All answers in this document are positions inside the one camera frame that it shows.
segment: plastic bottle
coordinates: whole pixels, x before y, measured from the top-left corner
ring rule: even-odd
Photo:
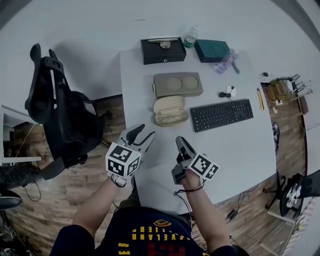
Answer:
[[[213,64],[215,72],[223,74],[238,57],[238,52],[234,49],[230,49],[230,54],[227,57],[225,57],[221,62]]]
[[[198,38],[198,26],[194,25],[191,29],[189,34],[185,37],[183,41],[183,45],[186,48],[193,48],[195,45],[195,42],[197,41]]]

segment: yellow pen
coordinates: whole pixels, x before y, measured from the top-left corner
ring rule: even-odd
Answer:
[[[257,88],[257,91],[258,91],[258,97],[259,97],[259,101],[260,101],[260,109],[264,110],[265,106],[264,106],[264,102],[262,101],[262,96],[261,96],[261,92],[260,92],[259,88]]]

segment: navy t-shirt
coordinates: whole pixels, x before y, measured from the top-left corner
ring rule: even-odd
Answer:
[[[91,234],[79,225],[61,229],[51,256],[205,256],[190,236],[190,227],[161,211],[145,207],[119,209],[101,245],[95,249]],[[232,246],[222,246],[211,256],[235,256]]]

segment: dark green box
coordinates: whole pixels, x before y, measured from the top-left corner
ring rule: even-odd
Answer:
[[[202,63],[218,63],[230,53],[225,41],[198,39],[194,48]]]

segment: person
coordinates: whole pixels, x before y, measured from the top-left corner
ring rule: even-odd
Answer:
[[[180,184],[185,190],[201,186],[201,180],[186,170]],[[203,188],[186,192],[187,199],[207,244],[205,252],[191,238],[190,224],[180,216],[141,207],[137,189],[120,203],[100,246],[95,234],[105,219],[120,188],[108,178],[76,212],[72,225],[59,232],[51,256],[132,255],[132,256],[235,256],[227,224]]]

